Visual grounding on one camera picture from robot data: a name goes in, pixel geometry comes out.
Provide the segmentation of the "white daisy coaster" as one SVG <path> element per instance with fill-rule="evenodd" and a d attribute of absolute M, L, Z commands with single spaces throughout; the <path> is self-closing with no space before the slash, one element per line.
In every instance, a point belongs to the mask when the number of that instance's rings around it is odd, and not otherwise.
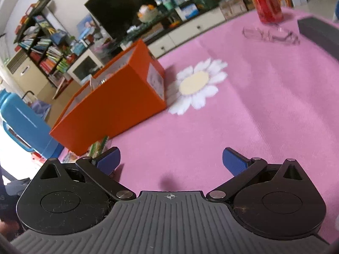
<path fill-rule="evenodd" d="M 177 73 L 175 80 L 166 88 L 166 103 L 172 115 L 183 115 L 189 108 L 199 110 L 206 100 L 215 96 L 218 84 L 225 81 L 228 63 L 208 58 L 195 66 L 188 66 Z"/>

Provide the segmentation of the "white air conditioner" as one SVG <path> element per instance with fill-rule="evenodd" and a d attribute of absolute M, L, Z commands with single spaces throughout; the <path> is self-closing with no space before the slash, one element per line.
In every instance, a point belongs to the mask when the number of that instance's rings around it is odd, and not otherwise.
<path fill-rule="evenodd" d="M 5 67 L 23 92 L 31 91 L 38 95 L 48 84 L 47 78 L 22 49 L 5 64 Z"/>

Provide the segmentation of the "black television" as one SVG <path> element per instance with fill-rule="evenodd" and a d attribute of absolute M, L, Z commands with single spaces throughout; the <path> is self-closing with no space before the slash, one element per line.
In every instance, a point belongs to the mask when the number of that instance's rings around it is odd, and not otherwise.
<path fill-rule="evenodd" d="M 137 21 L 139 8 L 154 3 L 155 0 L 88 0 L 85 7 L 112 38 L 121 40 Z"/>

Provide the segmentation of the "dark grey glasses case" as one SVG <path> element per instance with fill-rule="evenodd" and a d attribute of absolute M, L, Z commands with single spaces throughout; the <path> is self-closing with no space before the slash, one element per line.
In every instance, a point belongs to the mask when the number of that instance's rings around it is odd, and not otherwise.
<path fill-rule="evenodd" d="M 316 17 L 306 17 L 297 21 L 299 33 L 338 60 L 338 28 Z"/>

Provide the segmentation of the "orange storage box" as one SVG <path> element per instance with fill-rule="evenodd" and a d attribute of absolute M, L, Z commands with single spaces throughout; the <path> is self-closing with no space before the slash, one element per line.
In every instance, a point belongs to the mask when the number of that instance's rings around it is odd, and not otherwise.
<path fill-rule="evenodd" d="M 51 136 L 76 155 L 166 109 L 165 70 L 138 40 L 109 61 L 72 97 Z"/>

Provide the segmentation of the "blue thermos flask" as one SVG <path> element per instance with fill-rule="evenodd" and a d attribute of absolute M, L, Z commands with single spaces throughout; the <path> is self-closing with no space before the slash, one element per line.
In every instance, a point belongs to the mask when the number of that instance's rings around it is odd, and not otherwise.
<path fill-rule="evenodd" d="M 57 158 L 64 149 L 50 135 L 51 128 L 17 94 L 1 90 L 1 119 L 4 131 L 29 153 Z"/>

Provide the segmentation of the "red soda can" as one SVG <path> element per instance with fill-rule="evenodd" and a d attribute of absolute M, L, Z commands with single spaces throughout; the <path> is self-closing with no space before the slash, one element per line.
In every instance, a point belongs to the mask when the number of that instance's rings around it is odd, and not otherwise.
<path fill-rule="evenodd" d="M 262 23 L 280 23 L 283 13 L 278 0 L 252 0 Z"/>

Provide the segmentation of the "wooden bookshelf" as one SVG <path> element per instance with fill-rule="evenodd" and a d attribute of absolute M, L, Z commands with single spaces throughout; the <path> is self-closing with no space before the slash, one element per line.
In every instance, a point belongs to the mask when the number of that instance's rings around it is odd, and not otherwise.
<path fill-rule="evenodd" d="M 51 0 L 38 0 L 29 6 L 15 30 L 17 44 L 54 87 L 63 86 L 65 73 L 74 62 L 67 43 L 68 34 L 56 29 L 43 14 Z"/>

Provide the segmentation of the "fruit bowl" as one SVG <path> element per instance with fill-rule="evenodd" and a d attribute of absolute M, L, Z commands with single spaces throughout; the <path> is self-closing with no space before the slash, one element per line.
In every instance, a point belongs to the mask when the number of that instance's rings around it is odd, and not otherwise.
<path fill-rule="evenodd" d="M 149 23 L 159 15 L 159 11 L 153 5 L 142 5 L 137 16 L 142 23 Z"/>

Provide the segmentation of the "white tv cabinet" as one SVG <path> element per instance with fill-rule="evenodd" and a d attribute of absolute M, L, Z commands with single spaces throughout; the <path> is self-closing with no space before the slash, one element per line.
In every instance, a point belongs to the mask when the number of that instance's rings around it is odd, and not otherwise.
<path fill-rule="evenodd" d="M 178 21 L 170 26 L 164 20 L 155 24 L 144 25 L 139 31 L 128 35 L 118 46 L 126 50 L 138 39 L 143 40 L 151 54 L 159 58 L 179 47 L 188 40 L 209 31 L 226 21 L 221 9 L 216 7 L 209 11 L 201 11 L 186 21 Z"/>

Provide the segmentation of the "pink tablecloth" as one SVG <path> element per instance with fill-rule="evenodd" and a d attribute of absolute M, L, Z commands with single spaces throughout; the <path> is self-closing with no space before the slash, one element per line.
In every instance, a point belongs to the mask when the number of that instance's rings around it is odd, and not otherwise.
<path fill-rule="evenodd" d="M 232 174 L 224 148 L 269 163 L 295 158 L 323 197 L 320 235 L 338 237 L 338 61 L 301 37 L 297 45 L 247 39 L 262 29 L 255 11 L 200 35 L 161 57 L 165 81 L 178 72 L 224 62 L 204 103 L 180 102 L 114 137 L 119 181 L 134 192 L 209 192 Z"/>

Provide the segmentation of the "clear eyeglasses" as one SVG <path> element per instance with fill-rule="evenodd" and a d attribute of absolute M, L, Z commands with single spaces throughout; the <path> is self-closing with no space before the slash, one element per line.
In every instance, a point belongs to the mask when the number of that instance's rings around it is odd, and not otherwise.
<path fill-rule="evenodd" d="M 283 28 L 243 28 L 242 35 L 251 40 L 258 40 L 268 43 L 280 43 L 284 45 L 299 45 L 298 35 Z"/>

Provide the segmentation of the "green snack pack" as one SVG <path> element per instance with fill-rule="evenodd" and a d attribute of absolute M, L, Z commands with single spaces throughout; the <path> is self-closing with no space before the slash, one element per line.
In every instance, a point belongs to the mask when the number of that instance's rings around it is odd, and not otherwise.
<path fill-rule="evenodd" d="M 109 140 L 109 137 L 105 136 L 100 141 L 96 141 L 95 143 L 93 143 L 88 149 L 87 156 L 96 158 L 99 155 L 101 155 L 105 149 L 105 146 L 108 140 Z"/>

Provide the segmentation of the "white glass door cabinet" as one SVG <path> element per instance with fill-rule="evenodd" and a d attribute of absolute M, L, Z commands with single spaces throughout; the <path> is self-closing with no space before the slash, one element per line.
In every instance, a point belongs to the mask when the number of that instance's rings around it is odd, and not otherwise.
<path fill-rule="evenodd" d="M 90 49 L 87 49 L 68 68 L 67 75 L 79 85 L 83 85 L 103 66 L 102 61 Z"/>

